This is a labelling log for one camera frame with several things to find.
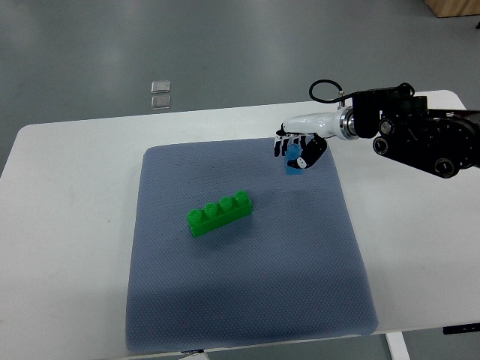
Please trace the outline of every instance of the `gray floor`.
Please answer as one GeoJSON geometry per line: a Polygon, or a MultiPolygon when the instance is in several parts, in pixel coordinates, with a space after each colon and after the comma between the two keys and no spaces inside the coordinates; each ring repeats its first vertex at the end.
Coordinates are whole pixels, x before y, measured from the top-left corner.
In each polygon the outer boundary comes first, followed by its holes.
{"type": "MultiPolygon", "coordinates": [[[[152,113],[152,80],[172,82],[173,112],[307,101],[319,78],[448,89],[480,109],[479,17],[437,19],[422,0],[0,0],[0,170],[25,125],[152,113]]],[[[478,333],[405,338],[412,359],[479,357],[478,333]]],[[[212,358],[295,353],[389,359],[380,336],[212,358]]]]}

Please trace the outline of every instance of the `green lego brick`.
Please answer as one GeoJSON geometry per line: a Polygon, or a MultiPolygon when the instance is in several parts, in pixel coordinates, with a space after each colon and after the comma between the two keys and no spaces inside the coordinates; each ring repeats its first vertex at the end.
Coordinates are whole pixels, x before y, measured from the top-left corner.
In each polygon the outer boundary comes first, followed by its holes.
{"type": "Polygon", "coordinates": [[[223,197],[219,202],[210,202],[205,208],[190,211],[187,222],[194,238],[227,225],[232,221],[250,215],[253,211],[252,202],[247,191],[237,191],[235,196],[223,197]]]}

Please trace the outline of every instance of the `lego stud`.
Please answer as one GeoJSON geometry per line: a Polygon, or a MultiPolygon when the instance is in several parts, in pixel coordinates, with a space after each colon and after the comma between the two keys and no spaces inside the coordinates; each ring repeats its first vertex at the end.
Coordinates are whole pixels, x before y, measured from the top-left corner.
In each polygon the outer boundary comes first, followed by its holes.
{"type": "Polygon", "coordinates": [[[217,204],[213,202],[208,203],[207,205],[205,205],[203,212],[205,212],[205,215],[208,219],[214,218],[215,216],[217,216],[218,213],[217,204]]]}
{"type": "Polygon", "coordinates": [[[240,190],[235,194],[235,201],[240,205],[245,205],[248,203],[248,194],[247,191],[240,190]]]}
{"type": "Polygon", "coordinates": [[[191,225],[198,225],[202,222],[202,212],[196,208],[187,215],[187,221],[191,225]]]}
{"type": "Polygon", "coordinates": [[[229,212],[233,209],[233,199],[229,196],[222,197],[218,205],[224,212],[229,212]]]}

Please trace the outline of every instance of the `gray fabric mat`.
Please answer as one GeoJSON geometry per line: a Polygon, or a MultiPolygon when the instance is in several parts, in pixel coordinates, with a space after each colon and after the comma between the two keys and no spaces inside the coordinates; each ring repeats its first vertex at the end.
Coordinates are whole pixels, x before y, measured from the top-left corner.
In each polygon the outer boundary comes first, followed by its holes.
{"type": "Polygon", "coordinates": [[[127,297],[134,352],[367,335],[368,279],[332,154],[286,175],[273,139],[150,148],[127,297]],[[193,238],[191,209],[246,190],[253,214],[193,238]]]}

